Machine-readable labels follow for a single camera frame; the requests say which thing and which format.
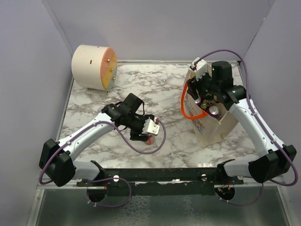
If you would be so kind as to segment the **red soda can front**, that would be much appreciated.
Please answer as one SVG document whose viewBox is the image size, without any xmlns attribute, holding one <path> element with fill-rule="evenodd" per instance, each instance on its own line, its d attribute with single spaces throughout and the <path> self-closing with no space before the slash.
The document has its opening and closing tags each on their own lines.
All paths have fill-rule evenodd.
<svg viewBox="0 0 301 226">
<path fill-rule="evenodd" d="M 155 142 L 155 137 L 153 135 L 149 136 L 147 141 L 145 141 L 146 145 L 152 145 Z"/>
</svg>

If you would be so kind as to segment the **purple soda can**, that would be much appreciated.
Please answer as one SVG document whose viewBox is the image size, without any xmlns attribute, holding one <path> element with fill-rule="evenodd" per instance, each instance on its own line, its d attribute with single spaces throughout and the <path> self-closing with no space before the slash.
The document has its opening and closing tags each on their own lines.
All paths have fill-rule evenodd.
<svg viewBox="0 0 301 226">
<path fill-rule="evenodd" d="M 201 99 L 195 100 L 195 104 L 196 104 L 198 107 L 200 107 L 201 104 L 202 104 L 202 100 L 201 100 Z"/>
<path fill-rule="evenodd" d="M 219 118 L 220 116 L 220 110 L 217 106 L 212 105 L 207 109 L 207 113 L 214 118 Z"/>
</svg>

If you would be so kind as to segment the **beige canvas tote bag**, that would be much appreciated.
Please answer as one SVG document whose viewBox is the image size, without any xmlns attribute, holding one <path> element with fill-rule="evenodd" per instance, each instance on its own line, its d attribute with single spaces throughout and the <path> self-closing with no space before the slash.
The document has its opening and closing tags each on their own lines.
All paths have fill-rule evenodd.
<svg viewBox="0 0 301 226">
<path fill-rule="evenodd" d="M 201 147 L 221 142 L 235 128 L 238 120 L 226 110 L 223 104 L 214 103 L 220 110 L 218 118 L 207 114 L 200 119 L 190 120 Z M 187 116 L 197 116 L 202 113 L 202 109 L 197 106 L 194 99 L 185 94 L 183 98 L 183 109 Z"/>
</svg>

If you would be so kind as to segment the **green glass bottle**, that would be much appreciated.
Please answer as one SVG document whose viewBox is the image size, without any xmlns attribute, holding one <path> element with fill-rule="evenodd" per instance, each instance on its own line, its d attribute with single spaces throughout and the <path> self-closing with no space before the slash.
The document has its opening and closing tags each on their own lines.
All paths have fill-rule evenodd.
<svg viewBox="0 0 301 226">
<path fill-rule="evenodd" d="M 214 97 L 211 94 L 207 94 L 201 101 L 200 107 L 203 110 L 206 110 L 207 108 L 211 107 L 214 103 Z"/>
</svg>

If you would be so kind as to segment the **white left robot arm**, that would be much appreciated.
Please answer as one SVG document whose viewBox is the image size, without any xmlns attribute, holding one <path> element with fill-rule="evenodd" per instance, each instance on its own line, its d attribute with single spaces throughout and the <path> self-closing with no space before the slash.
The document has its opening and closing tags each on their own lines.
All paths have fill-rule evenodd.
<svg viewBox="0 0 301 226">
<path fill-rule="evenodd" d="M 160 125 L 152 114 L 137 114 L 144 102 L 130 93 L 125 100 L 116 104 L 108 104 L 101 108 L 98 115 L 84 127 L 73 134 L 59 140 L 49 139 L 43 145 L 39 167 L 43 176 L 47 175 L 50 182 L 58 187 L 64 186 L 71 180 L 88 180 L 98 186 L 103 182 L 104 170 L 96 162 L 79 162 L 76 158 L 100 137 L 117 130 L 119 126 L 130 129 L 130 140 L 146 142 L 150 136 L 159 133 Z"/>
</svg>

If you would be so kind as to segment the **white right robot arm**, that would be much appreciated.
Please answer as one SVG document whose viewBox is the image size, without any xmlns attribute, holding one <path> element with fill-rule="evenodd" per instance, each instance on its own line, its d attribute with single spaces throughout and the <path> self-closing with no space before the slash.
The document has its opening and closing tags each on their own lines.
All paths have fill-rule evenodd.
<svg viewBox="0 0 301 226">
<path fill-rule="evenodd" d="M 247 96 L 246 88 L 234 84 L 229 62 L 213 62 L 209 73 L 207 62 L 197 58 L 191 63 L 188 75 L 181 100 L 188 96 L 200 104 L 220 103 L 244 128 L 258 154 L 255 160 L 233 159 L 218 164 L 220 170 L 216 172 L 216 179 L 219 183 L 227 184 L 233 177 L 240 176 L 262 184 L 290 169 L 297 154 L 295 147 L 286 145 L 272 132 Z"/>
</svg>

